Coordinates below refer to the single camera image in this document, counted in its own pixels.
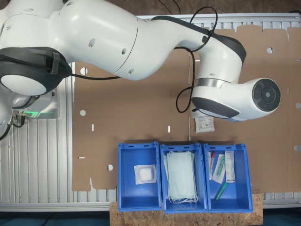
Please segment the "blue plastic bin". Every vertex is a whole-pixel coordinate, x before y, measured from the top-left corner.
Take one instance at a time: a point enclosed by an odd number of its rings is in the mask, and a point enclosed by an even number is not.
[[[162,210],[158,142],[118,145],[118,210]],[[134,166],[156,165],[157,182],[136,185]]]
[[[194,177],[196,181],[196,188],[198,194],[197,203],[182,203],[173,204],[168,197],[168,181],[164,167],[164,155],[170,151],[192,151],[194,153]],[[174,145],[174,146],[160,146],[161,153],[161,175],[162,175],[162,196],[163,196],[163,210],[164,213],[194,213],[194,212],[208,212],[207,197],[206,197],[206,183],[204,173],[204,162],[202,147],[200,144],[194,145]]]
[[[244,144],[238,145],[203,145],[204,162],[206,165],[206,184],[208,209],[211,213],[224,212],[253,212],[253,201],[251,192],[251,182],[249,174],[249,163]],[[225,154],[225,151],[234,151],[235,182],[227,183],[227,188],[216,202],[215,195],[221,188],[221,184],[209,180],[207,151],[215,151],[213,171],[216,167],[218,155]]]

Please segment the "cardboard sheet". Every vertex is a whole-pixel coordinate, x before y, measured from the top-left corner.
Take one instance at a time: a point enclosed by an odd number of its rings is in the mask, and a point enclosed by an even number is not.
[[[87,76],[112,76],[83,63],[76,63],[76,73],[82,67],[88,69]],[[72,190],[90,191],[90,178],[95,189],[115,189],[118,143],[187,141],[189,112],[178,113],[175,100],[188,86],[189,53],[185,50],[174,50],[155,74],[142,81],[76,80]],[[180,109],[188,100],[187,92],[181,96]]]
[[[244,25],[216,33],[239,40],[247,51],[239,83],[271,78],[281,91],[279,108],[269,116],[244,122],[214,119],[215,132],[196,134],[190,121],[191,140],[210,144],[245,143],[248,151],[252,192],[301,191],[301,29],[290,28],[290,40],[283,29]]]
[[[239,82],[271,78],[280,87],[281,102],[273,114],[260,119],[235,123],[215,119],[215,132],[196,134],[191,120],[191,142],[245,143],[254,193],[301,191],[301,152],[294,150],[301,145],[301,108],[296,107],[301,103],[301,28],[289,28],[290,40],[283,29],[262,31],[255,25],[216,33],[238,39],[247,51]],[[111,76],[83,63],[76,63],[76,73],[82,67],[88,68],[88,76]],[[120,142],[188,143],[189,114],[180,114],[175,108],[176,96],[188,85],[188,74],[188,53],[175,50],[154,75],[142,81],[76,79],[73,191],[90,191],[90,178],[95,189],[115,188]],[[188,92],[181,97],[181,109],[187,100]],[[87,114],[81,116],[81,110]]]

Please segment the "surgical face mask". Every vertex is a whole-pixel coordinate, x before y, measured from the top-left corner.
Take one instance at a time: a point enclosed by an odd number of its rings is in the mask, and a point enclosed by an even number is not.
[[[191,152],[170,152],[167,154],[167,164],[170,201],[176,203],[182,199],[188,199],[188,202],[197,202],[193,154]]]

